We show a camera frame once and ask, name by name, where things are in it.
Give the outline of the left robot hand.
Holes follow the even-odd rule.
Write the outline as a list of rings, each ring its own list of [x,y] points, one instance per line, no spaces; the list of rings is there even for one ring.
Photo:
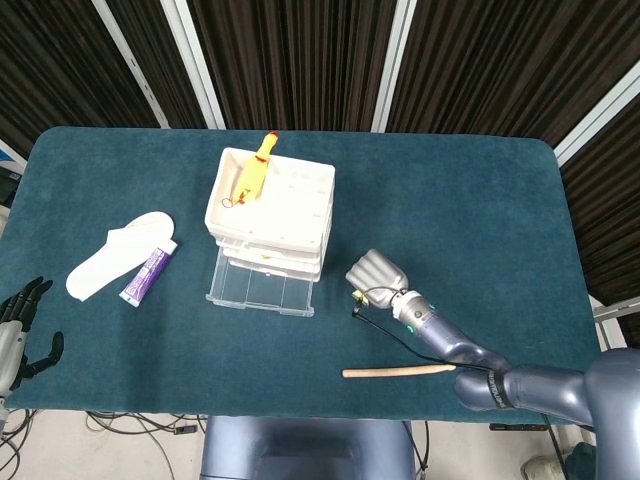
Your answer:
[[[34,322],[42,296],[52,287],[52,280],[39,276],[21,290],[1,302],[1,402],[20,387],[25,379],[32,379],[55,366],[61,359],[65,340],[61,331],[55,332],[48,355],[29,362],[26,354],[27,337]]]

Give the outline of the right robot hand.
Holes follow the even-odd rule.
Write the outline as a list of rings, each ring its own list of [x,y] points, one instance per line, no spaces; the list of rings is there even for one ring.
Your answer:
[[[408,290],[407,275],[376,249],[364,254],[345,275],[359,298],[378,309],[390,309],[396,297]]]

